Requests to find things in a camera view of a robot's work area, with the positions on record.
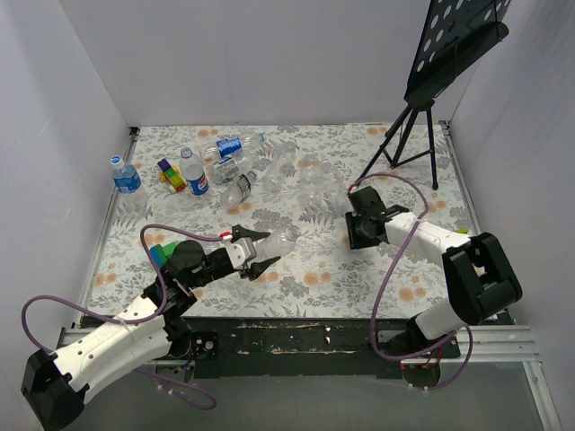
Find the blue green toy block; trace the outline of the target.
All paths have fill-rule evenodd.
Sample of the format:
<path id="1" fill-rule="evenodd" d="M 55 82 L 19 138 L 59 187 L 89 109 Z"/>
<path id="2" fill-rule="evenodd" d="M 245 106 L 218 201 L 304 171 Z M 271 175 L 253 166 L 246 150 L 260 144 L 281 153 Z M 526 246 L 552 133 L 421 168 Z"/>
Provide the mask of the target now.
<path id="1" fill-rule="evenodd" d="M 170 242 L 164 245 L 156 244 L 149 251 L 152 262 L 158 268 L 161 268 L 167 260 L 174 254 L 178 242 Z"/>

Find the colourful toy block car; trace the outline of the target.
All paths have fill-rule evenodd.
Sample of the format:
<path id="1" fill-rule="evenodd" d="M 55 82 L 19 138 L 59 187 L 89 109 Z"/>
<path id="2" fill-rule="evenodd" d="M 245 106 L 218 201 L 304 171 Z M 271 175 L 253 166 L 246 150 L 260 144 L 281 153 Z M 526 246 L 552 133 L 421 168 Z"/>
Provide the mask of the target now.
<path id="1" fill-rule="evenodd" d="M 184 191 L 186 183 L 180 175 L 179 169 L 172 166 L 165 158 L 157 162 L 160 169 L 160 181 L 165 182 L 172 193 Z"/>

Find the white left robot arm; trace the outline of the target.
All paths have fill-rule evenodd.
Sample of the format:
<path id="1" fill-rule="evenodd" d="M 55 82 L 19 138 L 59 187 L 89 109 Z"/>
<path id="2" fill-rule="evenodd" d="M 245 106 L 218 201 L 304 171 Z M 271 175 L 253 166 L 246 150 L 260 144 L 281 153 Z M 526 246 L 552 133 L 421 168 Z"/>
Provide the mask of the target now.
<path id="1" fill-rule="evenodd" d="M 195 289 L 234 273 L 251 281 L 281 259 L 270 234 L 240 225 L 218 236 L 222 247 L 205 252 L 205 238 L 192 233 L 179 242 L 156 278 L 113 318 L 83 338 L 48 351 L 42 347 L 27 361 L 22 395 L 46 430 L 74 422 L 101 390 L 150 360 L 190 359 L 199 347 L 183 319 L 197 297 Z"/>

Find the black music stand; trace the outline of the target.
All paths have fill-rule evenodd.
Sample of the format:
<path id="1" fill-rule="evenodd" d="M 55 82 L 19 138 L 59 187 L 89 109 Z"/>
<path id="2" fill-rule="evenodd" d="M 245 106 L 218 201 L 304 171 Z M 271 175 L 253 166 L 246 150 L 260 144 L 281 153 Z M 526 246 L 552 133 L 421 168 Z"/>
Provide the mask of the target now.
<path id="1" fill-rule="evenodd" d="M 359 175 L 361 179 L 367 177 L 382 156 L 392 168 L 428 156 L 432 188 L 438 189 L 432 107 L 457 77 L 509 35 L 509 28 L 503 22 L 509 5 L 505 0 L 429 3 L 403 97 L 406 107 L 385 132 L 384 142 Z M 403 159 L 403 150 L 421 113 L 426 115 L 429 148 Z"/>

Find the Pocari Sweat plastic bottle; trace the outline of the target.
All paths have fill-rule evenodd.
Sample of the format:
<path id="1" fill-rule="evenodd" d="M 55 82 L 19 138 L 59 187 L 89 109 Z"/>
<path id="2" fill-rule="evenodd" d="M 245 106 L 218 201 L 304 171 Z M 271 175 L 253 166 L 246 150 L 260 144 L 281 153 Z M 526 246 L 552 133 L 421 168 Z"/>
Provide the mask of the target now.
<path id="1" fill-rule="evenodd" d="M 116 163 L 112 166 L 111 176 L 123 202 L 135 209 L 144 210 L 147 194 L 136 167 L 132 164 Z"/>

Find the tall clear plastic bottle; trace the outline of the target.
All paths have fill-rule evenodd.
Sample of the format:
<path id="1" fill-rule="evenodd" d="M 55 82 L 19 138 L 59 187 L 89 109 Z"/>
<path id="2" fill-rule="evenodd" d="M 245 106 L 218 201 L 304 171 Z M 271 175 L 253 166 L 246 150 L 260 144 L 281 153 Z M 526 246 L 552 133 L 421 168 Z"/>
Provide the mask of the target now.
<path id="1" fill-rule="evenodd" d="M 296 159 L 297 145 L 294 141 L 287 141 L 278 145 L 273 153 L 270 166 L 262 180 L 262 186 L 267 192 L 279 192 Z"/>

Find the small labelled clear bottle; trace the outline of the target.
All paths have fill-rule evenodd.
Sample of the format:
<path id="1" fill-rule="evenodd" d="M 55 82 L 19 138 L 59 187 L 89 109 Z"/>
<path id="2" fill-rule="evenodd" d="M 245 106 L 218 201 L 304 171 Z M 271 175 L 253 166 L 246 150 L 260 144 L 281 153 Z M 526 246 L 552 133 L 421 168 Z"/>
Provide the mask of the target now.
<path id="1" fill-rule="evenodd" d="M 256 161 L 257 154 L 248 150 L 238 150 L 206 168 L 211 183 L 222 185 L 235 180 L 240 174 L 247 173 Z"/>

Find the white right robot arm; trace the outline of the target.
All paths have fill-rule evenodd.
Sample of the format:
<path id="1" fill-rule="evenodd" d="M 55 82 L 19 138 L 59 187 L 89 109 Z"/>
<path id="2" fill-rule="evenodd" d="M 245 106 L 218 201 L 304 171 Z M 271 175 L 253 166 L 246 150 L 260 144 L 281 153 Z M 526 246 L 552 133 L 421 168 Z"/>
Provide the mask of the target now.
<path id="1" fill-rule="evenodd" d="M 444 270 L 447 299 L 411 318 L 395 337 L 415 356 L 430 355 L 447 333 L 480 324 L 522 298 L 518 278 L 493 234 L 470 236 L 424 222 L 406 207 L 386 206 L 371 187 L 350 193 L 349 201 L 352 250 L 383 242 L 404 246 Z"/>

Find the Pepsi plastic bottle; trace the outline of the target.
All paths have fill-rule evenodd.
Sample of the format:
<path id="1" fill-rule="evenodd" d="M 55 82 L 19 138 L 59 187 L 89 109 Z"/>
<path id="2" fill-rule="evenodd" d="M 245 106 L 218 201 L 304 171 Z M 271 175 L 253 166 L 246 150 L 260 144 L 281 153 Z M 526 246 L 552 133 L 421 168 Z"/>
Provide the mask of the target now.
<path id="1" fill-rule="evenodd" d="M 265 140 L 262 133 L 245 133 L 223 138 L 203 145 L 199 150 L 199 156 L 206 163 L 217 162 L 240 150 L 258 149 L 265 143 Z"/>
<path id="2" fill-rule="evenodd" d="M 181 149 L 179 168 L 193 196 L 201 197 L 208 193 L 208 178 L 202 160 L 189 147 Z"/>

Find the clear bottle black label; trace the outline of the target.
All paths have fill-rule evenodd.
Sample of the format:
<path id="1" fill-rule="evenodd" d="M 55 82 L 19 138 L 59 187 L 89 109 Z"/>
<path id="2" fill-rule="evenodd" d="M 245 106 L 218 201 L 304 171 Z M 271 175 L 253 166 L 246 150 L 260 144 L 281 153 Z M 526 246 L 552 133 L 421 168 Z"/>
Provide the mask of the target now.
<path id="1" fill-rule="evenodd" d="M 256 180 L 257 173 L 253 170 L 240 174 L 221 195 L 221 205 L 226 210 L 238 208 L 239 205 L 250 196 L 252 185 Z"/>

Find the Pocari Sweat cap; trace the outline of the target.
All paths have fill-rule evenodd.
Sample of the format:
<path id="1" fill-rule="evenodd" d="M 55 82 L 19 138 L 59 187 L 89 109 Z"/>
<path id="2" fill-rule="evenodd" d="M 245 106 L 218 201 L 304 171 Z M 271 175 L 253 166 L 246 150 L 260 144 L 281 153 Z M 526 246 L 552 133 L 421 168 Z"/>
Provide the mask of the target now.
<path id="1" fill-rule="evenodd" d="M 124 161 L 119 155 L 112 156 L 110 162 L 115 169 L 121 169 L 124 166 Z"/>

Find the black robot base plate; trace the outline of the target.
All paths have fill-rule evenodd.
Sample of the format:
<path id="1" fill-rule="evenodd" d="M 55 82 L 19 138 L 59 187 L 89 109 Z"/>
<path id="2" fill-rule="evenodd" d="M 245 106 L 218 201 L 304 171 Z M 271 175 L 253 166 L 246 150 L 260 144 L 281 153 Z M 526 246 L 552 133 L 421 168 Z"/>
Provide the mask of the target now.
<path id="1" fill-rule="evenodd" d="M 373 351 L 367 319 L 186 317 L 176 353 L 156 367 L 189 380 L 255 376 L 374 376 L 435 386 L 439 364 L 460 359 L 456 339 L 401 363 Z"/>

